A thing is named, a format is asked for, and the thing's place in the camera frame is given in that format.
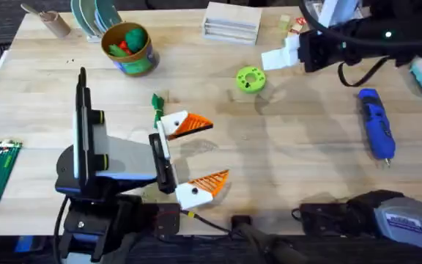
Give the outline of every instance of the light wood tabletop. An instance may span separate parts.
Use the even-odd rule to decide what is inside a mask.
[[[184,182],[223,169],[229,179],[210,205],[196,208],[204,218],[229,226],[234,214],[250,214],[258,228],[302,233],[290,211],[304,201],[331,201],[385,188],[422,200],[422,96],[407,69],[387,63],[366,84],[385,105],[397,143],[391,168],[382,167],[366,146],[355,98],[336,66],[304,73],[302,66],[268,71],[258,95],[235,85],[237,71],[262,66],[260,54],[283,45],[282,14],[295,7],[264,8],[255,46],[206,40],[204,10],[120,12],[125,21],[145,26],[160,54],[148,76],[131,78],[114,67],[100,44],[88,43],[70,13],[62,17],[73,31],[56,39],[27,15],[0,71],[0,140],[24,143],[0,201],[0,235],[53,232],[63,195],[55,192],[55,165],[72,144],[75,85],[87,70],[92,105],[105,110],[108,133],[147,142],[153,132],[152,93],[166,99],[165,112],[188,110],[214,122],[214,128],[170,143]],[[358,80],[374,60],[346,70]],[[146,201],[174,201],[150,185]],[[182,234],[216,231],[183,219]]]

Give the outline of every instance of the floor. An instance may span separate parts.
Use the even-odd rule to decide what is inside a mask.
[[[246,4],[248,0],[231,0]],[[40,10],[70,11],[70,0],[24,1]],[[0,43],[10,42],[22,21],[24,11],[20,0],[0,0]],[[205,0],[149,0],[156,9],[205,8]],[[271,6],[294,5],[297,0],[268,0]],[[119,10],[145,10],[144,0],[116,0]],[[242,241],[209,243],[177,238],[181,244],[159,243],[153,238],[140,243],[130,254],[128,263],[255,263],[253,255]],[[346,238],[308,238],[292,236],[288,239],[315,263],[403,263],[422,264],[422,249],[392,241]],[[53,263],[51,248],[29,255],[4,254],[0,263]]]

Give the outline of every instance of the cardboard tube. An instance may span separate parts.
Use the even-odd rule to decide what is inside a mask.
[[[48,11],[47,13],[53,14],[52,21],[42,19],[42,22],[50,29],[58,38],[63,38],[71,32],[70,26],[64,22],[63,18],[56,11]]]

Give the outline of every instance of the orange gripper pad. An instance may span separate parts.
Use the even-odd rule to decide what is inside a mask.
[[[229,176],[228,169],[222,172],[201,177],[199,179],[191,180],[188,183],[210,192],[212,196],[215,197],[219,193],[219,191],[224,187],[224,184],[227,180],[227,176]]]
[[[177,137],[186,136],[209,128],[212,128],[211,121],[197,114],[188,114],[187,118],[168,139],[176,139]]]

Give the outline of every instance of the blue hand drill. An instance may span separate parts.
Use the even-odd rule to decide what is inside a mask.
[[[372,154],[390,167],[390,160],[395,156],[395,141],[380,96],[375,89],[362,89],[358,97]]]

